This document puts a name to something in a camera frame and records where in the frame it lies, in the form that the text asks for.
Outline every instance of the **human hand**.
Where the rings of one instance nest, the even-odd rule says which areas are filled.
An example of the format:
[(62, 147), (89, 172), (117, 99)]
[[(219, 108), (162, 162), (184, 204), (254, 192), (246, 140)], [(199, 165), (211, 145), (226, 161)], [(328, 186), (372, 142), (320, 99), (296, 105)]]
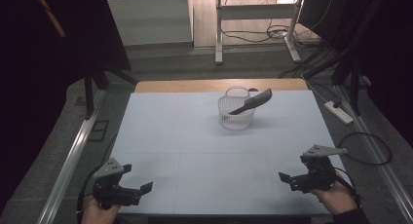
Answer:
[(338, 181), (335, 181), (327, 191), (315, 189), (310, 191), (333, 214), (340, 214), (357, 208), (350, 191)]
[(113, 205), (109, 209), (104, 209), (94, 197), (91, 197), (83, 213), (82, 224), (113, 224), (119, 208), (120, 205)]

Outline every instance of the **black power cable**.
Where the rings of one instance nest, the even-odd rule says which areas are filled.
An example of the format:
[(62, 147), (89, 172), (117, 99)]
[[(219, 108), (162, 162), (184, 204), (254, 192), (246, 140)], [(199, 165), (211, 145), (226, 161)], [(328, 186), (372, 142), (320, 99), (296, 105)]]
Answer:
[(386, 143), (386, 141), (383, 140), (382, 138), (380, 138), (379, 136), (377, 136), (377, 135), (375, 135), (375, 134), (372, 134), (372, 133), (366, 133), (366, 132), (362, 132), (362, 131), (357, 131), (357, 132), (350, 133), (350, 134), (344, 136), (344, 137), (340, 140), (340, 142), (339, 142), (338, 145), (337, 145), (337, 148), (342, 148), (343, 142), (344, 142), (347, 138), (349, 138), (349, 137), (351, 137), (351, 136), (354, 136), (354, 135), (358, 135), (358, 134), (370, 136), (370, 137), (373, 137), (373, 138), (379, 140), (380, 142), (382, 142), (383, 145), (386, 146), (386, 148), (387, 148), (387, 150), (388, 150), (388, 153), (389, 153), (389, 156), (388, 156), (388, 158), (386, 159), (385, 162), (381, 162), (381, 163), (369, 163), (369, 162), (362, 161), (362, 160), (360, 160), (360, 159), (358, 159), (358, 158), (355, 158), (354, 156), (351, 156), (351, 155), (349, 155), (349, 154), (345, 154), (348, 158), (350, 158), (350, 159), (352, 159), (353, 161), (356, 161), (356, 162), (358, 162), (358, 163), (366, 164), (366, 165), (372, 165), (372, 166), (382, 166), (382, 165), (385, 165), (385, 164), (389, 163), (389, 162), (392, 160), (393, 153), (392, 153), (392, 149), (390, 148), (389, 144)]

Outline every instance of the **metal frame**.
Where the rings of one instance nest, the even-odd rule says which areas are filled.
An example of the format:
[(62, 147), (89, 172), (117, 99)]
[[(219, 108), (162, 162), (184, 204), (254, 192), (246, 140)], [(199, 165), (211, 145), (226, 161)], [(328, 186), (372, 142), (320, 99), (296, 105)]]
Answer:
[(301, 10), (301, 2), (295, 4), (271, 4), (271, 5), (246, 5), (246, 6), (222, 6), (221, 0), (216, 0), (216, 41), (215, 63), (222, 64), (222, 20), (231, 19), (290, 19), (288, 32), (283, 34), (284, 42), (291, 54), (293, 62), (301, 62), (300, 55), (294, 45), (294, 28)]

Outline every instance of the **gray floor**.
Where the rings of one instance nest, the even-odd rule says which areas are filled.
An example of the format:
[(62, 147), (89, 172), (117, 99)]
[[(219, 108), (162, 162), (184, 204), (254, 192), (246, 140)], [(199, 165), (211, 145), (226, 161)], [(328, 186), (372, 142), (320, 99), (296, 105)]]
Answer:
[[(300, 50), (302, 57), (309, 56), (311, 50)], [(225, 78), (276, 78), (295, 65), (285, 46), (236, 47), (226, 48), (224, 64), (215, 65), (213, 50), (193, 50), (188, 48), (129, 48), (128, 54), (132, 71), (131, 76), (142, 80), (188, 80), (188, 79), (225, 79)], [(332, 70), (319, 74), (315, 80), (329, 86)], [(90, 135), (84, 152), (75, 169), (73, 178), (65, 192), (54, 223), (76, 222), (76, 199), (87, 173), (107, 157), (106, 149), (116, 136), (121, 124), (130, 93), (134, 86), (119, 77), (108, 74), (111, 85), (101, 103), (96, 127), (107, 124), (106, 134), (95, 131)], [(335, 98), (330, 92), (315, 86), (325, 98)], [(9, 200), (0, 223), (36, 223), (43, 206), (51, 192), (60, 169), (81, 127), (86, 109), (84, 105), (83, 82), (73, 84), (67, 90), (67, 101), (42, 152), (27, 176)], [(332, 116), (317, 97), (320, 111), (326, 121), (333, 141), (339, 140), (350, 132), (357, 131), (354, 125), (344, 126)], [(372, 133), (384, 138), (391, 146), (394, 159), (391, 167), (400, 178), (409, 195), (413, 194), (412, 168), (413, 152), (411, 147), (387, 121), (368, 98), (366, 90), (359, 96), (361, 116)], [(368, 159), (363, 142), (351, 138), (346, 147), (361, 157)], [(363, 208), (372, 223), (408, 223), (405, 221), (397, 203), (377, 167), (364, 166), (343, 157), (346, 170), (354, 179), (359, 193), (363, 196)], [(136, 217), (135, 223), (146, 223), (146, 217)], [(315, 217), (313, 223), (323, 223), (329, 217)]]

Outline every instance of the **aluminum rail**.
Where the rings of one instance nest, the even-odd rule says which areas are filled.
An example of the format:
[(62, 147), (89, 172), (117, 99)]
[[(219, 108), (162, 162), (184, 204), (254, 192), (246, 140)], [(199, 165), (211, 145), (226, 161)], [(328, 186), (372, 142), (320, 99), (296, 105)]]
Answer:
[(89, 134), (94, 126), (94, 121), (98, 114), (100, 103), (106, 94), (105, 90), (98, 90), (94, 97), (94, 112), (89, 120), (85, 120), (80, 127), (80, 130), (72, 144), (70, 152), (67, 155), (66, 161), (61, 168), (60, 174), (57, 177), (56, 183), (52, 189), (51, 194), (46, 201), (43, 211), (41, 212), (38, 224), (51, 224), (55, 220), (58, 208), (63, 200), (64, 193), (72, 178), (73, 172), (82, 155), (84, 146), (88, 140)]

